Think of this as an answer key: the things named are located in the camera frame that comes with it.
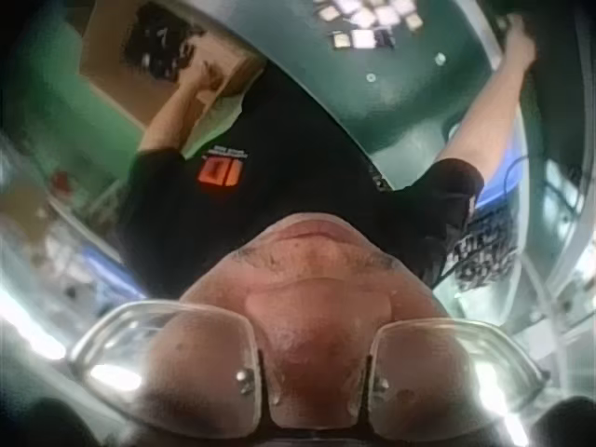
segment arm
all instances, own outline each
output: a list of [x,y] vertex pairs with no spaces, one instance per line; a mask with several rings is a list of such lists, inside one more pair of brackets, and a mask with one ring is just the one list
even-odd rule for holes
[[535,44],[519,16],[511,17],[506,55],[474,101],[438,161],[457,158],[474,166],[487,183],[508,148],[525,73],[535,60]]
[[181,148],[201,112],[197,93],[216,89],[221,82],[221,73],[215,65],[195,57],[189,68],[180,73],[178,89],[145,131],[139,151]]

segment shirt logo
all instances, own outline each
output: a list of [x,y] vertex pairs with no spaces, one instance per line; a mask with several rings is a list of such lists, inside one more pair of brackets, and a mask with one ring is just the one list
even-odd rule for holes
[[196,179],[200,183],[232,187],[238,184],[248,155],[236,149],[215,146],[203,156],[203,166]]

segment black t-shirt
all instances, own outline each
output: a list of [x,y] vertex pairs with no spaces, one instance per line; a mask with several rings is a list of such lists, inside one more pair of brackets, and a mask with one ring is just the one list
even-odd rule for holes
[[475,168],[444,160],[412,186],[380,192],[365,155],[275,67],[242,109],[199,156],[184,160],[168,148],[139,155],[132,167],[118,234],[125,263],[151,295],[177,298],[295,212],[345,219],[434,284],[483,187]]

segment forearm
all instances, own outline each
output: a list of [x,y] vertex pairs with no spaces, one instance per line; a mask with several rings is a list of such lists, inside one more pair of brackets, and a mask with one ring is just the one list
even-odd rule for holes
[[182,84],[157,113],[142,136],[140,151],[181,148],[198,119],[196,94],[199,86]]
[[508,149],[524,75],[519,64],[503,59],[438,160],[464,160],[489,182]]

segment nose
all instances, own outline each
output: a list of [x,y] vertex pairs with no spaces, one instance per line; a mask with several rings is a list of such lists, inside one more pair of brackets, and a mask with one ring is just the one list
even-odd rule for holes
[[366,357],[390,318],[387,299],[329,278],[253,293],[246,312],[257,331],[282,427],[340,428],[356,422]]

